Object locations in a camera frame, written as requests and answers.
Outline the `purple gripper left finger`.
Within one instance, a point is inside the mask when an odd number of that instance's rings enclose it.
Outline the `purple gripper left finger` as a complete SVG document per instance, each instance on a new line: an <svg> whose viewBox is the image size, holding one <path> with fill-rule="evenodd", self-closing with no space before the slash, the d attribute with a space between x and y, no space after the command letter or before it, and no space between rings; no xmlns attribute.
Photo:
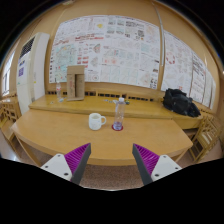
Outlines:
<svg viewBox="0 0 224 224"><path fill-rule="evenodd" d="M42 169L79 185L90 154L91 144L87 143L65 155L56 154Z"/></svg>

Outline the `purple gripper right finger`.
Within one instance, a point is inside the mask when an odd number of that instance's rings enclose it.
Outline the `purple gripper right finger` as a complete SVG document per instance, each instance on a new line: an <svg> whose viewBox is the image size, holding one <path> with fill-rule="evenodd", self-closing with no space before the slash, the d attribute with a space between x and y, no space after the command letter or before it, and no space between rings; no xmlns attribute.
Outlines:
<svg viewBox="0 0 224 224"><path fill-rule="evenodd" d="M147 148L134 144L132 154L144 185L181 170L181 167L168 155L157 155Z"/></svg>

